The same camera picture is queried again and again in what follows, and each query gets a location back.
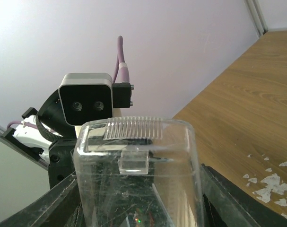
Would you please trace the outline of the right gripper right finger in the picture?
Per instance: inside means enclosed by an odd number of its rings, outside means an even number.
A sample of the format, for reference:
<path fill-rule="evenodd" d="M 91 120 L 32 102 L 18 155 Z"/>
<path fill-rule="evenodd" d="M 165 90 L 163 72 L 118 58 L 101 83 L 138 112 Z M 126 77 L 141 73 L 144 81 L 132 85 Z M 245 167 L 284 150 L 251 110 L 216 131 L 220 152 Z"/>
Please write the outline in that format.
<path fill-rule="evenodd" d="M 200 167 L 206 227 L 287 227 L 287 219 L 210 166 Z"/>

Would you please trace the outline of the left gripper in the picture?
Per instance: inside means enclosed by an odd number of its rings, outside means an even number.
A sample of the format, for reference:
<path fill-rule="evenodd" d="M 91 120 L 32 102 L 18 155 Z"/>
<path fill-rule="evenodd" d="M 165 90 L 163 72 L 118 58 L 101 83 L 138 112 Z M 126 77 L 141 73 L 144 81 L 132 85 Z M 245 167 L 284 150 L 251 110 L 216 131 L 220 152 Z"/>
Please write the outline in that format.
<path fill-rule="evenodd" d="M 63 121 L 63 112 L 60 107 L 59 95 L 55 91 L 43 104 L 38 112 L 39 123 L 47 122 L 48 125 L 56 128 L 67 129 Z M 50 164 L 48 176 L 50 188 L 54 188 L 70 174 L 74 173 L 73 153 L 76 138 L 61 138 L 53 141 L 49 146 Z M 95 155 L 86 162 L 83 168 L 84 176 L 80 179 L 85 181 L 85 186 L 92 189 L 108 188 L 151 188 L 153 178 L 147 175 L 121 175 L 118 169 L 118 159 L 121 157 L 123 147 L 151 145 L 148 139 L 124 139 L 105 140 L 103 136 L 91 136 L 88 141 L 88 149 L 96 152 L 105 152 L 105 156 Z"/>

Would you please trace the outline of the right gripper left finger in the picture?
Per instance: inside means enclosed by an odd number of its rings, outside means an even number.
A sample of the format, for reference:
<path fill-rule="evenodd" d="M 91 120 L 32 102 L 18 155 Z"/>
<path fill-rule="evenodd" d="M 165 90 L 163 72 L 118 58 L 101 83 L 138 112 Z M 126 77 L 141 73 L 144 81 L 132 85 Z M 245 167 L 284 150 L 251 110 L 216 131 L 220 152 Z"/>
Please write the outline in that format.
<path fill-rule="evenodd" d="M 79 227 L 81 202 L 75 176 L 68 176 L 41 198 L 0 222 L 0 227 Z"/>

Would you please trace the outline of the clear metronome cover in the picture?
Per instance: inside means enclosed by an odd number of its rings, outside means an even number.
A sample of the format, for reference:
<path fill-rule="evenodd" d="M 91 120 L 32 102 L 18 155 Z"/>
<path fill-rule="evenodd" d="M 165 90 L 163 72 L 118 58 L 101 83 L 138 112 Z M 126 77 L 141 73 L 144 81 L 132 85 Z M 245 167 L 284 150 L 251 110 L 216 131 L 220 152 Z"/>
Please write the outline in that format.
<path fill-rule="evenodd" d="M 194 128 L 115 117 L 85 123 L 73 162 L 88 227 L 205 225 Z"/>

